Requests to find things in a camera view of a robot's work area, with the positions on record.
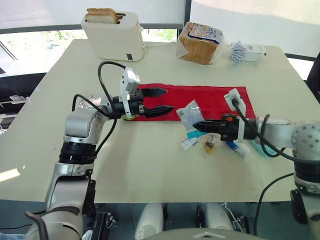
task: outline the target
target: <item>black chair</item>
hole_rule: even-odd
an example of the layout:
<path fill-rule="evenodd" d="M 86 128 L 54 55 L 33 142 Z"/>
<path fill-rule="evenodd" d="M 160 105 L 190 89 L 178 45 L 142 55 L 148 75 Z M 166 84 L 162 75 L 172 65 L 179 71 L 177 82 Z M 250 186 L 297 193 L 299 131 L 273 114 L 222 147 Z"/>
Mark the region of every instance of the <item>black chair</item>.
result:
<path fill-rule="evenodd" d="M 306 84 L 320 103 L 320 53 L 313 63 Z"/>

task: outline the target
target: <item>white packaging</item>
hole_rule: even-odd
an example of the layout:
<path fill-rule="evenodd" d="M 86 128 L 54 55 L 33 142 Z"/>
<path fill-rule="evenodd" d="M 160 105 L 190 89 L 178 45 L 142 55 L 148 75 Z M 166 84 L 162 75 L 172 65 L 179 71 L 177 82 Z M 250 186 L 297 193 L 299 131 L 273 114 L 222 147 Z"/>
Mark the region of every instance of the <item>white packaging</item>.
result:
<path fill-rule="evenodd" d="M 231 141 L 227 141 L 225 143 L 244 159 L 246 159 L 251 154 L 250 148 L 248 148 L 244 143 L 235 143 Z"/>
<path fill-rule="evenodd" d="M 87 22 L 81 26 L 96 56 L 102 59 L 138 61 L 144 56 L 145 47 L 138 16 L 133 12 L 117 11 L 119 24 Z"/>
<path fill-rule="evenodd" d="M 186 138 L 183 142 L 181 142 L 181 147 L 183 150 L 187 151 L 188 149 L 196 145 L 197 142 L 198 142 L 197 137 L 194 137 L 191 139 Z"/>
<path fill-rule="evenodd" d="M 243 61 L 254 62 L 261 55 L 267 55 L 267 51 L 264 45 L 245 44 L 241 43 L 245 47 L 245 57 Z"/>
<path fill-rule="evenodd" d="M 176 114 L 180 117 L 185 129 L 193 129 L 193 124 L 204 121 L 200 107 L 196 100 L 191 101 L 185 108 L 179 108 Z"/>

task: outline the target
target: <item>red cloth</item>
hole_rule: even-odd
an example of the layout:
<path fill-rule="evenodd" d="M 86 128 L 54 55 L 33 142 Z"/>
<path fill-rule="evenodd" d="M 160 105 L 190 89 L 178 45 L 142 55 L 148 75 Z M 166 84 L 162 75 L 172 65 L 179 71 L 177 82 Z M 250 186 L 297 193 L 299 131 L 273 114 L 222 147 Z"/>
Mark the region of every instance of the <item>red cloth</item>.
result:
<path fill-rule="evenodd" d="M 219 120 L 223 114 L 233 113 L 224 98 L 230 90 L 236 88 L 246 105 L 247 118 L 256 118 L 255 112 L 252 108 L 250 99 L 247 94 L 245 86 L 236 87 L 218 87 L 218 86 L 175 86 L 166 85 L 161 83 L 150 83 L 139 85 L 140 89 L 146 88 L 163 88 L 168 93 L 160 97 L 145 97 L 143 104 L 147 108 L 154 108 L 160 105 L 173 106 L 174 110 L 170 113 L 152 118 L 146 118 L 144 116 L 137 116 L 136 121 L 180 121 L 176 110 L 184 108 L 192 100 L 196 100 L 200 107 L 204 119 Z"/>

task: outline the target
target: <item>robotic arm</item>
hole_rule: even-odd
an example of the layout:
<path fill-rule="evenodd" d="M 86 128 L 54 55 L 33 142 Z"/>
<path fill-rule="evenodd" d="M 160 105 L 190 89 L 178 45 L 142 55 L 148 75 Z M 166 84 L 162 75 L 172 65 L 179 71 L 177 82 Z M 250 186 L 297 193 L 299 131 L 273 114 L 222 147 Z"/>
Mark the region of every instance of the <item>robotic arm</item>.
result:
<path fill-rule="evenodd" d="M 41 217 L 32 212 L 26 213 L 35 223 L 25 235 L 25 240 L 82 238 L 82 214 L 89 214 L 94 209 L 96 181 L 91 179 L 91 175 L 104 123 L 110 119 L 115 119 L 116 123 L 116 119 L 122 116 L 152 118 L 174 109 L 166 105 L 151 109 L 145 107 L 144 97 L 159 97 L 167 91 L 162 88 L 139 89 L 139 83 L 139 77 L 126 67 L 120 81 L 120 96 L 111 98 L 110 102 L 105 95 L 92 94 L 87 100 L 80 101 L 79 107 L 68 115 L 59 161 L 54 166 L 45 197 L 46 211 Z"/>
<path fill-rule="evenodd" d="M 269 116 L 244 119 L 238 107 L 241 97 L 239 93 L 237 95 L 230 96 L 227 101 L 237 109 L 240 118 L 235 114 L 225 114 L 221 120 L 206 120 L 193 126 L 202 132 L 220 134 L 222 141 L 238 140 L 239 132 L 243 132 L 245 140 L 292 149 L 293 157 L 284 156 L 294 163 L 297 189 L 290 192 L 293 216 L 300 224 L 310 225 L 313 239 L 320 239 L 320 122 L 291 122 L 280 118 L 268 119 Z"/>

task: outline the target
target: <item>table surface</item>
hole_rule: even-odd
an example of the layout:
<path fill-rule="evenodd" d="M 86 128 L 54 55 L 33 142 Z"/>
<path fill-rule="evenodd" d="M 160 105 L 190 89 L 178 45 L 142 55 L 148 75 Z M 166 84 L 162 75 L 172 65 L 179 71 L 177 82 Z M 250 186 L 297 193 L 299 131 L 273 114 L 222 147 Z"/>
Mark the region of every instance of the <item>table surface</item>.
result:
<path fill-rule="evenodd" d="M 227 56 L 213 65 L 176 59 L 176 44 L 151 44 L 137 62 L 124 61 L 142 84 L 246 86 L 257 116 L 292 121 L 320 119 L 320 105 L 283 51 L 267 46 L 256 62 L 233 66 Z M 0 182 L 0 199 L 44 201 L 63 143 L 64 124 L 74 94 L 102 94 L 95 57 L 87 40 L 74 40 L 45 75 L 0 140 L 0 173 L 19 176 Z M 120 93 L 122 69 L 106 66 L 102 76 L 113 96 Z M 112 125 L 106 122 L 101 136 Z M 180 122 L 118 121 L 94 167 L 97 203 L 255 202 L 272 180 L 293 172 L 282 157 L 264 158 L 251 146 L 248 161 L 225 144 L 208 155 L 199 146 L 180 149 L 186 131 Z M 276 183 L 264 201 L 286 201 L 292 177 Z"/>

